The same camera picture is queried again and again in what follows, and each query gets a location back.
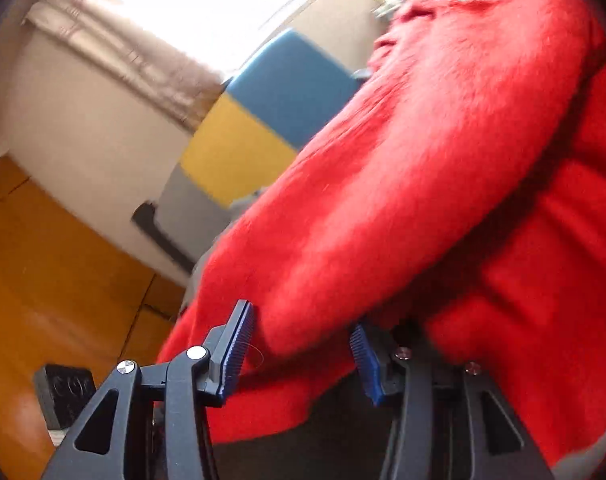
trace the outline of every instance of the beige wall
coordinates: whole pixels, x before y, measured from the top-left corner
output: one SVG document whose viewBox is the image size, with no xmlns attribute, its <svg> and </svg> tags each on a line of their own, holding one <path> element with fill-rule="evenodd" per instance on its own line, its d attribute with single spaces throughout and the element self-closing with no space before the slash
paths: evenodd
<svg viewBox="0 0 606 480">
<path fill-rule="evenodd" d="M 116 246 L 178 283 L 186 275 L 130 221 L 156 199 L 189 135 L 94 65 L 29 25 L 19 0 L 0 30 L 0 152 Z M 312 0 L 294 26 L 348 70 L 382 27 L 372 0 Z"/>
</svg>

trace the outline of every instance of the beige curtain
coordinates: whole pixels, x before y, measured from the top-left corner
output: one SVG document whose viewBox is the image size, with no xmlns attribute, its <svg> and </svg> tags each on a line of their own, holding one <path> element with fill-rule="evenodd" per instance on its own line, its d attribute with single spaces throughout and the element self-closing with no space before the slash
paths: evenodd
<svg viewBox="0 0 606 480">
<path fill-rule="evenodd" d="M 26 19 L 192 132 L 222 92 L 220 73 L 142 29 L 120 0 L 39 0 Z"/>
</svg>

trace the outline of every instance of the silver screw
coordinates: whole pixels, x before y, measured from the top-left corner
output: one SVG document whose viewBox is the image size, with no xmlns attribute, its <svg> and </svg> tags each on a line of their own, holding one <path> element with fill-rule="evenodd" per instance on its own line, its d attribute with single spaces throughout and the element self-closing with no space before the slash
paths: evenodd
<svg viewBox="0 0 606 480">
<path fill-rule="evenodd" d="M 479 375 L 482 371 L 483 368 L 481 368 L 481 365 L 474 361 L 470 361 L 465 365 L 465 373 L 469 375 Z"/>
<path fill-rule="evenodd" d="M 187 357 L 189 357 L 192 361 L 198 361 L 199 359 L 203 359 L 208 351 L 202 346 L 193 346 L 192 348 L 188 348 Z"/>
<path fill-rule="evenodd" d="M 394 352 L 394 355 L 397 359 L 401 359 L 401 361 L 408 361 L 412 358 L 412 350 L 407 346 L 400 346 L 397 348 L 397 351 Z"/>
<path fill-rule="evenodd" d="M 118 363 L 116 370 L 118 370 L 123 375 L 129 374 L 134 368 L 136 368 L 136 364 L 134 361 L 121 361 Z"/>
</svg>

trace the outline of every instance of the red sweater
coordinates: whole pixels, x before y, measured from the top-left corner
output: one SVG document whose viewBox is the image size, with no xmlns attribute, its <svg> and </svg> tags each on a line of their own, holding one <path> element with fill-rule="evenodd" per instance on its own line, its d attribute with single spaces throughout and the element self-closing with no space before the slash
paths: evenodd
<svg viewBox="0 0 606 480">
<path fill-rule="evenodd" d="M 548 463 L 606 430 L 606 42 L 580 0 L 411 0 L 374 76 L 219 241 L 169 360 L 257 306 L 215 442 L 282 431 L 421 319 L 494 376 Z"/>
</svg>

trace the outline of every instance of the orange wooden floor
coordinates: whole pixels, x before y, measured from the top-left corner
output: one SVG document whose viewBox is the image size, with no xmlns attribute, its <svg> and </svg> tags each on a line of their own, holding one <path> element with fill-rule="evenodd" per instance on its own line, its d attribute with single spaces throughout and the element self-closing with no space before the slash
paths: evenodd
<svg viewBox="0 0 606 480">
<path fill-rule="evenodd" d="M 150 364 L 183 290 L 78 221 L 0 159 L 0 467 L 40 477 L 53 446 L 32 388 L 48 362 L 99 383 L 122 356 Z"/>
</svg>

